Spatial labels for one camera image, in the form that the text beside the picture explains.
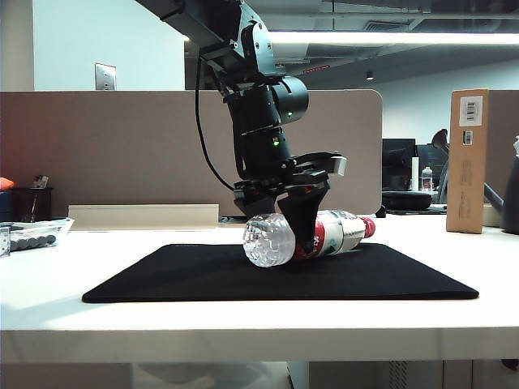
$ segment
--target white wall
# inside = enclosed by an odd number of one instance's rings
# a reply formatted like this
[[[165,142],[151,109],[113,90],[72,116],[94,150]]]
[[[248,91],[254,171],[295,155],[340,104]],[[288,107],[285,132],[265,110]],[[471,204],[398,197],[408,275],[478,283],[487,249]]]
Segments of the white wall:
[[[95,62],[117,67],[118,90],[184,89],[182,36],[136,1],[32,4],[35,90],[93,90]]]
[[[450,128],[452,91],[517,89],[519,60],[374,83],[371,88],[382,95],[385,138],[416,138],[417,143],[430,143],[437,130]]]
[[[0,0],[0,45],[0,90],[33,90],[32,0]]]

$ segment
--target plastic water bottle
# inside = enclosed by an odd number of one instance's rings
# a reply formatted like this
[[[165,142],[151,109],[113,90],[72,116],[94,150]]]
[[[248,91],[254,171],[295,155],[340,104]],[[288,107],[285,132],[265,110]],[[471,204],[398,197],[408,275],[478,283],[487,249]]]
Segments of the plastic water bottle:
[[[254,216],[247,222],[243,248],[259,267],[282,265],[291,259],[340,254],[375,232],[375,223],[346,211],[320,211],[315,220],[314,250],[305,253],[281,213]]]
[[[432,190],[432,169],[429,166],[422,170],[422,190]]]

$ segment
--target computer monitor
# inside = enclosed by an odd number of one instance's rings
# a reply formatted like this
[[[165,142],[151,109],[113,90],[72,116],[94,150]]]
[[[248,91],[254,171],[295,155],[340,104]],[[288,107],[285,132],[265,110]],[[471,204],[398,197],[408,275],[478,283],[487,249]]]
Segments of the computer monitor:
[[[426,166],[429,166],[432,169],[434,187],[437,187],[440,184],[440,176],[447,162],[447,156],[432,144],[418,144],[416,150],[419,158],[419,172],[422,172]]]
[[[410,188],[414,156],[414,139],[382,139],[382,190]]]

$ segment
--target orange object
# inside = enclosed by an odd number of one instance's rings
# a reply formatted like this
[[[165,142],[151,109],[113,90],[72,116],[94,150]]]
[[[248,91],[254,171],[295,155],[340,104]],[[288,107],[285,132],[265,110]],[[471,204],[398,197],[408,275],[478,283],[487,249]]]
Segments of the orange object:
[[[15,186],[15,183],[7,178],[0,177],[0,190],[8,190]]]

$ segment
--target white desk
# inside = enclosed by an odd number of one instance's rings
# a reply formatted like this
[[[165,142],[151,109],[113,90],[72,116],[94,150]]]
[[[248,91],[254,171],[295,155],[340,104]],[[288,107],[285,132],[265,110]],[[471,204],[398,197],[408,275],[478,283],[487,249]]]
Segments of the white desk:
[[[81,295],[168,243],[239,243],[242,227],[70,233],[0,259],[2,361],[366,361],[519,357],[519,236],[446,233],[445,216],[376,220],[392,246],[480,292],[468,301],[90,305]]]

